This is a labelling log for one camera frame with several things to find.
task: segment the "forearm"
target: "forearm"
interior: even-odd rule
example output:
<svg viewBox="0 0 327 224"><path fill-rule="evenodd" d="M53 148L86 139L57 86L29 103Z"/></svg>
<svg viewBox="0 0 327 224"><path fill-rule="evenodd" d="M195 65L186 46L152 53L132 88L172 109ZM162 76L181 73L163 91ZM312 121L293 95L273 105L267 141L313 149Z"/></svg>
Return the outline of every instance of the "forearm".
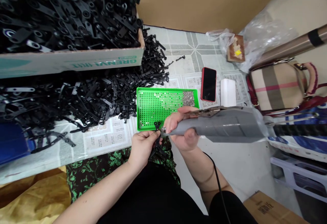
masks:
<svg viewBox="0 0 327 224"><path fill-rule="evenodd" d="M80 196L55 223L96 223L130 186L139 170L128 162Z"/></svg>
<svg viewBox="0 0 327 224"><path fill-rule="evenodd" d="M192 151L181 151L181 154L195 183L200 189L202 199L208 209L212 198L219 192L213 163L199 147L196 147ZM216 169L221 189L234 192L219 169Z"/></svg>

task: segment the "hand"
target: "hand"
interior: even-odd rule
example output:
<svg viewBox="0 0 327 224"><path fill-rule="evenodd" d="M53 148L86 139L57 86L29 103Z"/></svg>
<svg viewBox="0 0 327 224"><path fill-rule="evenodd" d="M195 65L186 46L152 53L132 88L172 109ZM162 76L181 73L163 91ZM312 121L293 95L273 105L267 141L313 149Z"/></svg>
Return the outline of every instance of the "hand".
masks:
<svg viewBox="0 0 327 224"><path fill-rule="evenodd" d="M160 131L142 131L132 137L132 149L128 163L141 171L149 160L154 142L159 137Z"/></svg>
<svg viewBox="0 0 327 224"><path fill-rule="evenodd" d="M197 117L185 114L195 110L198 110L198 108L190 106L178 108L178 112L167 117L163 124L163 126L166 128L166 133L169 134L172 130L174 130L180 121ZM196 134L194 129L188 129L184 135L172 135L171 139L180 151L191 151L197 147L199 136Z"/></svg>

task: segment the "white container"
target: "white container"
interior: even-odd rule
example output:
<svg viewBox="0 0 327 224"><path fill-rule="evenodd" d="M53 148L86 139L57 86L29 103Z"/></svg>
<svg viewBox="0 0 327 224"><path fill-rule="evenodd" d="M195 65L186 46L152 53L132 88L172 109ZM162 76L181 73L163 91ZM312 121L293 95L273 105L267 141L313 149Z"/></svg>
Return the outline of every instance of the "white container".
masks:
<svg viewBox="0 0 327 224"><path fill-rule="evenodd" d="M220 81L220 104L225 107L236 106L236 82L231 79Z"/></svg>
<svg viewBox="0 0 327 224"><path fill-rule="evenodd" d="M139 29L138 48L0 54L0 78L139 66L144 39Z"/></svg>

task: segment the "green pegboard tray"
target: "green pegboard tray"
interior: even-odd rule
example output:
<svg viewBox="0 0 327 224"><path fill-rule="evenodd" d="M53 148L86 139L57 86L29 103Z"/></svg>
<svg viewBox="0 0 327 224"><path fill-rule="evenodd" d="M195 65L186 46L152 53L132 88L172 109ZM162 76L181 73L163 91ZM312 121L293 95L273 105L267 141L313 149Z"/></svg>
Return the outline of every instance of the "green pegboard tray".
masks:
<svg viewBox="0 0 327 224"><path fill-rule="evenodd" d="M155 130L154 122L161 122L183 106L183 92L193 92L195 107L199 108L196 89L143 88L136 89L137 130Z"/></svg>

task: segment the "brown cardboard box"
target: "brown cardboard box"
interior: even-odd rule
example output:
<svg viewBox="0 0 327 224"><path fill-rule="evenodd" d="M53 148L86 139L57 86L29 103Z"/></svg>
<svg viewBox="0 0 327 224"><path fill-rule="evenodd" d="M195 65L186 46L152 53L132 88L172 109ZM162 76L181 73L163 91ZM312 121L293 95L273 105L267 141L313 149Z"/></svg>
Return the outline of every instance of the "brown cardboard box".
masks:
<svg viewBox="0 0 327 224"><path fill-rule="evenodd" d="M138 40L141 46L137 48L0 54L0 79L139 66L145 46L141 29Z"/></svg>
<svg viewBox="0 0 327 224"><path fill-rule="evenodd" d="M229 28L239 33L270 0L141 0L145 25L207 32Z"/></svg>
<svg viewBox="0 0 327 224"><path fill-rule="evenodd" d="M259 224L309 224L260 191L247 199L244 206Z"/></svg>

